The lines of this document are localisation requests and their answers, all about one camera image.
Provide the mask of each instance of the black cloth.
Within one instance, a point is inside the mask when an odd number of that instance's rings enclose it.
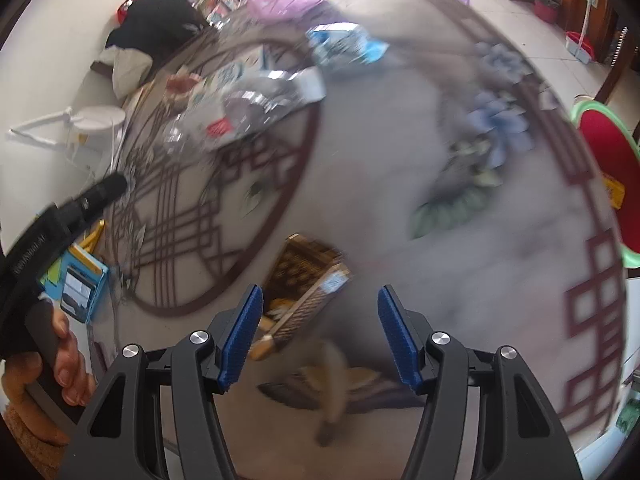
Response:
[[[106,48],[135,48],[149,54],[154,66],[198,34],[205,20],[189,0],[135,0],[119,28],[111,31]]]

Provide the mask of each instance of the silver bolt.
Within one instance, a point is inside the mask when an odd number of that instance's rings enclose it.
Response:
[[[124,357],[133,357],[134,355],[138,355],[139,351],[138,345],[127,345],[122,349],[122,355],[124,355]]]
[[[505,359],[515,359],[518,353],[516,352],[515,348],[512,348],[510,346],[503,346],[502,348],[500,348],[500,355]]]
[[[449,334],[445,334],[444,332],[434,332],[431,336],[431,340],[436,343],[436,345],[446,345],[451,341]]]
[[[204,332],[204,330],[198,330],[189,336],[189,341],[191,341],[194,345],[201,345],[207,339],[209,339],[209,334]]]

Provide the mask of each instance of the finger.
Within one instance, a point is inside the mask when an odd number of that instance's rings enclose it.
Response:
[[[53,332],[60,339],[65,339],[69,335],[69,319],[64,312],[58,308],[53,309]]]
[[[69,332],[68,337],[60,341],[56,363],[53,367],[56,381],[63,388],[69,387],[73,383],[78,372],[79,359],[78,340],[73,332]]]
[[[27,384],[38,378],[41,371],[42,358],[36,352],[12,356],[4,366],[2,388],[20,420],[34,436],[44,442],[62,446],[68,444],[69,437],[53,423],[24,389]]]
[[[62,397],[66,400],[67,404],[71,406],[77,406],[80,404],[80,399],[84,397],[87,383],[87,373],[84,364],[84,356],[78,354],[78,368],[76,369],[76,376],[74,377],[71,386],[62,390]]]
[[[91,397],[94,396],[95,388],[95,378],[93,375],[89,374],[86,380],[86,391],[84,392],[84,397],[82,397],[82,399],[80,400],[80,404],[86,406],[89,403]]]

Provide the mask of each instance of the patterned tablecloth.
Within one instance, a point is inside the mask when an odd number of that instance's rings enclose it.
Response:
[[[323,102],[199,164],[154,155],[168,118],[164,82],[181,65],[207,75],[263,44],[279,68],[296,70],[312,62],[305,30],[336,21],[363,25],[388,51],[379,62],[325,73]],[[130,123],[120,170],[133,185],[108,216],[113,290],[91,328],[107,362],[129,342],[162,348],[205,328],[247,284],[263,282],[295,232],[339,248],[353,272],[293,343],[247,361],[239,383],[216,400],[239,474],[400,477],[420,408],[381,402],[345,415],[320,447],[318,411],[257,389],[312,362],[323,339],[349,366],[396,381],[376,315],[386,283],[466,346],[515,346],[574,447],[610,422],[625,287],[598,171],[546,83],[460,2],[327,0],[298,22],[268,27],[240,10],[219,38],[203,35],[160,71]],[[247,212],[255,182],[265,191]],[[481,210],[463,208],[475,199]],[[164,421],[171,441],[170,413]],[[461,475],[472,458],[466,439]]]

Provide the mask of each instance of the blue fingertip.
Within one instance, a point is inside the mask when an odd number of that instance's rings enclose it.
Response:
[[[223,391],[238,381],[244,361],[249,352],[254,334],[258,328],[258,322],[262,315],[262,291],[259,286],[254,286],[249,298],[242,306],[242,312],[226,340],[222,349],[222,359],[218,385]]]
[[[418,348],[402,320],[399,308],[403,308],[402,305],[396,305],[386,287],[381,288],[378,293],[378,317],[394,356],[400,380],[415,392],[422,384]]]

